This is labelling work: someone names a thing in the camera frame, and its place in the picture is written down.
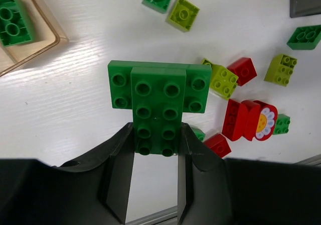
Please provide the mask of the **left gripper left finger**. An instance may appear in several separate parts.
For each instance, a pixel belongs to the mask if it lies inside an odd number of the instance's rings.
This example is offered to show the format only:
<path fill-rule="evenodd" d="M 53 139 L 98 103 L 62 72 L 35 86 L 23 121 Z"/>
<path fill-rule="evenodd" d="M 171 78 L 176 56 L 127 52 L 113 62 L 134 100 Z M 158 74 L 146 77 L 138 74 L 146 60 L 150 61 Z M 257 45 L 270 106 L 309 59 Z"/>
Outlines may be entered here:
<path fill-rule="evenodd" d="M 71 176 L 68 218 L 73 224 L 124 224 L 134 162 L 133 123 L 63 163 Z"/>

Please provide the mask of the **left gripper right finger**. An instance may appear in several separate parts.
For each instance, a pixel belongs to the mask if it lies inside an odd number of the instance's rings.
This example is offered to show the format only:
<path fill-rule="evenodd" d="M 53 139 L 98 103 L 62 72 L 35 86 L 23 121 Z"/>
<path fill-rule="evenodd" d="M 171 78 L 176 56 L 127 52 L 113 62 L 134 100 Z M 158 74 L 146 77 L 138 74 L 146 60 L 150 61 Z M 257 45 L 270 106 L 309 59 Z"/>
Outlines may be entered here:
<path fill-rule="evenodd" d="M 183 123 L 178 152 L 178 224 L 225 223 L 224 161 Z"/>

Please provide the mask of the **green lego plate stack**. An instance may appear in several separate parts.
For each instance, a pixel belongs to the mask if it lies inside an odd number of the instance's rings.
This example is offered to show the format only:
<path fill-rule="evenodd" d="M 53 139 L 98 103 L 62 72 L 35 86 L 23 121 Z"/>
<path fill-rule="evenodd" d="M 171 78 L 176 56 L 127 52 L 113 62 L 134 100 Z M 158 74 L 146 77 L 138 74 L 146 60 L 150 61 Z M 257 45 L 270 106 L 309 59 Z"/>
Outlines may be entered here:
<path fill-rule="evenodd" d="M 135 151 L 177 153 L 183 113 L 205 112 L 211 68 L 112 60 L 107 69 L 112 107 L 132 110 Z"/>

